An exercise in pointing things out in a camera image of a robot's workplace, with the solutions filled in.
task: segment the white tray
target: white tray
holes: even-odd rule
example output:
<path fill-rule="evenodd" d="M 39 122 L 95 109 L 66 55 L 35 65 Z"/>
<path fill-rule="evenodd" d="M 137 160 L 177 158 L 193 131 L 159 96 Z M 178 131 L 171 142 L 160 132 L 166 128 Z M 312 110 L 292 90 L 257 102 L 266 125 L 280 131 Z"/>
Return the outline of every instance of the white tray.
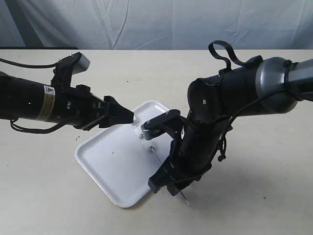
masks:
<path fill-rule="evenodd" d="M 115 205 L 131 207 L 150 191 L 149 177 L 167 158 L 172 139 L 167 134 L 153 139 L 155 155 L 135 129 L 168 110 L 157 101 L 147 101 L 134 110 L 133 124 L 104 129 L 76 149 L 76 160 Z"/>

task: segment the tabletop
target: tabletop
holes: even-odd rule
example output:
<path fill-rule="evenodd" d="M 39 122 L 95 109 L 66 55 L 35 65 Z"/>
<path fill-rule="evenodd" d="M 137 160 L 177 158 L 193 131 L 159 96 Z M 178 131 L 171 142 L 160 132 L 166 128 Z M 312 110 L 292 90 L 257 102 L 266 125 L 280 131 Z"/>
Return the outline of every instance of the tabletop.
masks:
<path fill-rule="evenodd" d="M 0 58 L 51 64 L 75 51 L 0 50 Z M 188 112 L 188 85 L 216 75 L 223 61 L 208 51 L 81 51 L 90 61 L 72 85 L 85 84 L 98 97 L 112 95 L 129 109 L 147 100 Z M 310 50 L 239 50 L 292 61 Z M 52 69 L 0 64 L 11 76 L 50 84 Z M 312 234 L 313 105 L 299 102 L 290 113 L 240 117 L 227 135 L 227 159 L 213 161 L 199 182 L 184 189 L 191 207 L 166 188 L 130 209 L 115 206 L 74 158 L 75 149 L 101 131 L 71 126 L 48 135 L 15 132 L 0 120 L 1 234 Z M 50 123 L 19 120 L 42 128 Z"/>

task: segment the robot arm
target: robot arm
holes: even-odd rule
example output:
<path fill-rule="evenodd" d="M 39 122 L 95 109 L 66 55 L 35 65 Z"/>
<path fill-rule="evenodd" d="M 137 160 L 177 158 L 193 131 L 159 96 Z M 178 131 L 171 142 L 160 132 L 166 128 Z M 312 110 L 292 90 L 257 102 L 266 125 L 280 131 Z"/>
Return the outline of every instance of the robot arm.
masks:
<path fill-rule="evenodd" d="M 90 130 L 115 124 L 132 123 L 134 114 L 119 105 L 111 96 L 103 100 L 90 92 L 90 87 L 71 87 L 73 74 L 89 67 L 89 60 L 81 53 L 68 56 L 50 66 L 28 66 L 1 59 L 1 62 L 26 68 L 54 67 L 50 85 L 37 83 L 0 72 L 0 119 L 7 119 L 20 132 L 47 134 L 64 125 Z M 19 118 L 57 123 L 49 129 L 29 129 L 15 124 Z"/>
<path fill-rule="evenodd" d="M 231 69 L 230 60 L 220 56 L 214 44 L 223 46 L 240 68 Z M 168 133 L 173 141 L 168 158 L 149 179 L 154 193 L 167 186 L 174 196 L 211 168 L 219 150 L 219 161 L 226 158 L 226 133 L 236 117 L 284 114 L 298 101 L 312 101 L 313 60 L 292 63 L 273 57 L 256 56 L 247 62 L 236 57 L 232 47 L 215 41 L 209 51 L 226 62 L 218 75 L 198 78 L 188 88 L 187 118 L 179 110 L 170 110 L 142 125 L 146 140 Z"/>

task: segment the warning label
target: warning label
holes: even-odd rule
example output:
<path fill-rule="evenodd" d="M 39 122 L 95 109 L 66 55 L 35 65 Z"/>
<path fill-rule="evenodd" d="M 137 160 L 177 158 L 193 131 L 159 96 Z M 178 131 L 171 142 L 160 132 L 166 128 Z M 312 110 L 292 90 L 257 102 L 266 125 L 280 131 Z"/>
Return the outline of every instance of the warning label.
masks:
<path fill-rule="evenodd" d="M 47 121 L 50 117 L 54 103 L 55 103 L 55 90 L 53 87 L 44 85 L 45 96 L 41 110 L 38 114 L 37 120 Z"/>

